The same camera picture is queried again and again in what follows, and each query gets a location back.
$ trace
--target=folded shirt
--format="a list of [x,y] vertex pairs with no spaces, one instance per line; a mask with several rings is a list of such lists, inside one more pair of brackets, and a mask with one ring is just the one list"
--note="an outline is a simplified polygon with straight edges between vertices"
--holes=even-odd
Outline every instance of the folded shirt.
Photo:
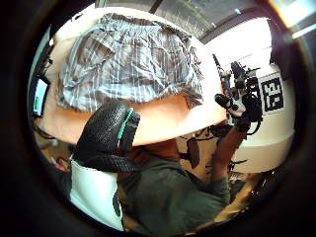
[[202,103],[191,36],[169,25],[106,14],[74,42],[59,72],[57,103],[94,112],[109,100],[146,103],[184,95]]

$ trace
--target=black glove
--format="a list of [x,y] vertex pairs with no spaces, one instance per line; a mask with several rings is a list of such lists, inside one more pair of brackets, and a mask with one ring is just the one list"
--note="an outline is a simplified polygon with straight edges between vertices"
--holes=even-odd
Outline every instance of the black glove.
[[130,151],[140,115],[128,109],[124,102],[108,102],[89,118],[72,158],[81,166],[106,172],[139,170],[133,159],[114,155]]
[[259,99],[251,93],[244,95],[242,102],[246,111],[235,125],[239,131],[248,131],[251,122],[262,121],[263,112]]

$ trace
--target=black frame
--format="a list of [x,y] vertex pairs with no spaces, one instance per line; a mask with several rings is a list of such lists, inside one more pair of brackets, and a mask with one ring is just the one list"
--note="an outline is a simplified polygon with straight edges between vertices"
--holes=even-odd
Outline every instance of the black frame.
[[212,29],[211,31],[206,32],[204,36],[199,38],[199,40],[202,43],[207,43],[233,27],[236,27],[254,18],[260,18],[260,17],[266,17],[266,16],[267,14],[265,14],[265,12],[263,12],[260,8],[246,9],[242,11],[242,14],[240,15],[230,16],[222,20],[220,23],[218,23],[215,29]]
[[[4,137],[1,162],[2,232],[9,236],[125,236],[98,224],[78,211],[57,189],[37,162],[42,156],[31,130],[32,120],[26,98],[32,58],[47,26],[54,21],[56,29],[66,16],[74,15],[92,1],[15,0],[8,2],[5,42],[1,57],[1,131]],[[280,26],[277,13],[267,3],[267,14]],[[254,207],[241,216],[214,226],[212,236],[266,236],[304,234],[314,231],[316,211],[316,34],[315,31],[295,40],[293,49],[295,82],[301,90],[295,146],[281,170],[256,198]]]

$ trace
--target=cable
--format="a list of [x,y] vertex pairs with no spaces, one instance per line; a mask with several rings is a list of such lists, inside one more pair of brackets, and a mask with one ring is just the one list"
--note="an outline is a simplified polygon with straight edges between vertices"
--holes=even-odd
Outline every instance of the cable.
[[53,63],[53,60],[48,55],[46,57],[45,63],[39,69],[42,75],[46,74],[47,69],[52,65],[52,63]]
[[255,130],[254,130],[253,132],[251,132],[251,133],[247,133],[247,135],[253,135],[253,134],[255,134],[255,133],[259,130],[260,125],[261,125],[261,121],[258,120],[258,121],[257,121],[257,126],[256,126]]
[[196,139],[196,141],[211,140],[211,139],[213,139],[215,137],[216,136],[212,136],[212,137],[208,137],[208,138],[200,138],[200,139]]
[[55,137],[41,130],[36,124],[34,124],[34,131],[36,131],[44,139],[55,139]]
[[[201,134],[204,133],[206,129],[207,129],[207,127],[203,128],[199,133],[196,133],[195,137],[201,136]],[[180,137],[185,139],[185,140],[190,139],[190,138],[187,138],[187,137],[184,137],[184,136],[180,136]]]

